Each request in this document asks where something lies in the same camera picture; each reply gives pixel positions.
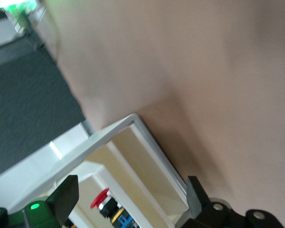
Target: black robot arm part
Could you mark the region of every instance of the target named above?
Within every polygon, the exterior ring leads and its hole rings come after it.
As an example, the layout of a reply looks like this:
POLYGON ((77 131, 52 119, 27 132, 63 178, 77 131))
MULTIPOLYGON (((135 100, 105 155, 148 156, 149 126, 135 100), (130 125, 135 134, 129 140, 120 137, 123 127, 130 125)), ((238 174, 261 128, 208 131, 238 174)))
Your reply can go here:
POLYGON ((252 209, 244 217, 221 202, 211 202, 195 176, 188 177, 187 202, 193 218, 181 228, 284 228, 267 211, 252 209))
POLYGON ((61 228, 78 199, 78 177, 70 175, 45 201, 34 201, 10 215, 0 208, 0 228, 61 228))

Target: green light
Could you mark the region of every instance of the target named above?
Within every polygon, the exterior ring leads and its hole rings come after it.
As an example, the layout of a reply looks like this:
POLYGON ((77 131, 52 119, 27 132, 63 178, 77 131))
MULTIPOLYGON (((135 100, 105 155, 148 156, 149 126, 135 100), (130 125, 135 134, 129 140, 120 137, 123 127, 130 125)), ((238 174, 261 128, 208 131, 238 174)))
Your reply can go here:
POLYGON ((7 8, 12 5, 27 2, 29 0, 0 0, 0 8, 7 8))
POLYGON ((30 206, 31 210, 37 209, 40 206, 39 203, 34 203, 32 206, 30 206))

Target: glowing green led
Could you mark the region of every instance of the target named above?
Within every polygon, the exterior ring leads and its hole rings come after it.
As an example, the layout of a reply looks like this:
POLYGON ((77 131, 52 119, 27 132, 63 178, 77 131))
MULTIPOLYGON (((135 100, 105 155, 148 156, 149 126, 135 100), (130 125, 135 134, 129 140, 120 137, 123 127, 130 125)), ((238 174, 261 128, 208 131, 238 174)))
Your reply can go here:
POLYGON ((7 8, 12 5, 27 2, 29 0, 0 0, 0 8, 7 8))
POLYGON ((39 203, 34 203, 32 206, 30 206, 31 210, 37 209, 40 206, 39 203))

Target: beige floor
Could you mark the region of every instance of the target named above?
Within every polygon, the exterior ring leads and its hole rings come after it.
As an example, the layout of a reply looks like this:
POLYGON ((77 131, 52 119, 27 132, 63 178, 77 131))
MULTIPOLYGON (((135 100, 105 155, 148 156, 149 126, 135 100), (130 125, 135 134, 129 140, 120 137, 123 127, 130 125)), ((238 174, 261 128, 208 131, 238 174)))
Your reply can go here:
POLYGON ((139 113, 183 178, 285 225, 285 0, 46 3, 94 128, 139 113))

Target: beige surface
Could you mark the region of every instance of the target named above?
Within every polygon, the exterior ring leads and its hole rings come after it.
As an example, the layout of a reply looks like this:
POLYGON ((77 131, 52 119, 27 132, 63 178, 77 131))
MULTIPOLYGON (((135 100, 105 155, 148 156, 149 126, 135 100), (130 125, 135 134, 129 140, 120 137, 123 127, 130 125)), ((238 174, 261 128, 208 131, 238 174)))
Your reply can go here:
POLYGON ((138 112, 185 178, 285 225, 285 1, 46 1, 96 129, 138 112))

